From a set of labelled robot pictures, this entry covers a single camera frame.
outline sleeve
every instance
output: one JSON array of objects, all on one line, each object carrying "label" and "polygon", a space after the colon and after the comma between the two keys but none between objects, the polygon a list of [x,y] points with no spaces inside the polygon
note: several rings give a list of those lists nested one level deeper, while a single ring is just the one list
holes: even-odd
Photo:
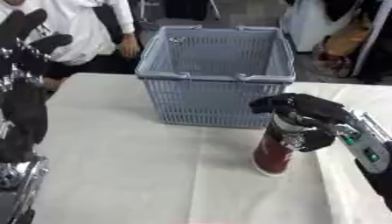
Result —
[{"label": "sleeve", "polygon": [[77,0],[81,6],[97,7],[107,4],[113,8],[118,24],[123,33],[133,33],[135,31],[134,19],[130,11],[128,0]]}]

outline yellow object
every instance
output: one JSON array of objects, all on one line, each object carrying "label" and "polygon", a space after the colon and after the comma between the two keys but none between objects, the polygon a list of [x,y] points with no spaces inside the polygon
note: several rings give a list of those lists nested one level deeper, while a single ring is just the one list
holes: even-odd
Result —
[{"label": "yellow object", "polygon": [[356,19],[345,28],[333,34],[325,44],[326,51],[332,56],[347,56],[368,37],[372,24],[367,17]]}]

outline black pants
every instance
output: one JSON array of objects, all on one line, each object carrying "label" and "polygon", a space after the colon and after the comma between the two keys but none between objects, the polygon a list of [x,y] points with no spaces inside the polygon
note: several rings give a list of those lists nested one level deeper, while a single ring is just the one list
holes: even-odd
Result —
[{"label": "black pants", "polygon": [[99,55],[86,64],[67,66],[53,62],[46,77],[61,80],[77,73],[134,74],[140,57],[125,59],[118,51],[111,55]]}]

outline white sheet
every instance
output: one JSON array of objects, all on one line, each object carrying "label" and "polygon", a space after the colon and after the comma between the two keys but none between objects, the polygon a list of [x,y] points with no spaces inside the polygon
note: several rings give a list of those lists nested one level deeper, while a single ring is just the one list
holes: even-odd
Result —
[{"label": "white sheet", "polygon": [[[392,130],[389,87],[289,90],[365,109]],[[34,223],[392,223],[342,145],[298,153],[285,175],[267,178],[249,162],[262,130],[160,124],[132,76],[76,75],[48,106],[38,151],[51,172]]]}]

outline red cup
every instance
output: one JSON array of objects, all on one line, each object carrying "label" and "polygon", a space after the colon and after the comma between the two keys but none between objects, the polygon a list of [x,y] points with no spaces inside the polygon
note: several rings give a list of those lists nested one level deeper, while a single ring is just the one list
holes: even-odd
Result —
[{"label": "red cup", "polygon": [[293,150],[283,145],[283,134],[299,132],[302,129],[274,115],[262,141],[253,152],[252,159],[257,170],[269,176],[284,173],[291,161]]}]

